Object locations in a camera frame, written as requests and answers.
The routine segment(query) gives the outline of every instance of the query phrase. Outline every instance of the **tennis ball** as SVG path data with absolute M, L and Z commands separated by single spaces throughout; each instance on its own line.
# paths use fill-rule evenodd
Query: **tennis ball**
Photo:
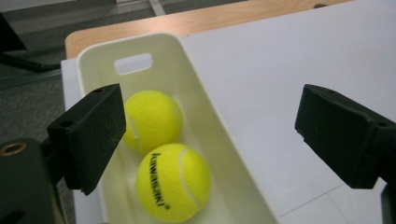
M 209 168 L 195 150 L 168 144 L 142 160 L 135 187 L 138 200 L 152 217 L 163 222 L 182 222 L 206 204 Z
M 146 155 L 156 147 L 177 142 L 183 118 L 175 100 L 161 91 L 140 91 L 124 104 L 123 141 Z

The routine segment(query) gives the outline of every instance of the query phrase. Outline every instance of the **gray carpet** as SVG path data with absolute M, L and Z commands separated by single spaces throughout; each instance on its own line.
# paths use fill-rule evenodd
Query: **gray carpet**
M 240 0 L 162 0 L 167 14 L 213 7 Z M 84 20 L 68 22 L 43 20 L 79 15 Z M 133 10 L 116 7 L 114 0 L 78 0 L 53 6 L 28 8 L 4 13 L 27 50 L 8 54 L 36 63 L 56 64 L 65 59 L 64 40 L 77 31 L 123 21 L 153 17 L 153 11 L 142 3 Z M 0 64 L 0 141 L 20 137 L 38 141 L 47 138 L 47 126 L 64 112 L 61 71 L 32 73 Z M 63 181 L 58 184 L 69 224 L 75 223 L 72 193 Z

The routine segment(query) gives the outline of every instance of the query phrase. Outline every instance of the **screw hole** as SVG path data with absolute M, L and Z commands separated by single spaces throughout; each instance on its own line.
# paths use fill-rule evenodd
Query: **screw hole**
M 14 210 L 1 219 L 1 224 L 18 224 L 25 215 L 25 212 L 21 209 Z
M 320 8 L 320 7 L 327 7 L 328 5 L 326 4 L 316 4 L 314 5 L 314 8 Z
M 3 147 L 0 151 L 0 156 L 12 156 L 24 151 L 27 148 L 27 144 L 23 142 L 12 143 Z
M 70 127 L 72 124 L 73 124 L 73 121 L 67 120 L 67 121 L 64 121 L 61 123 L 61 127 L 64 127 L 64 128 Z

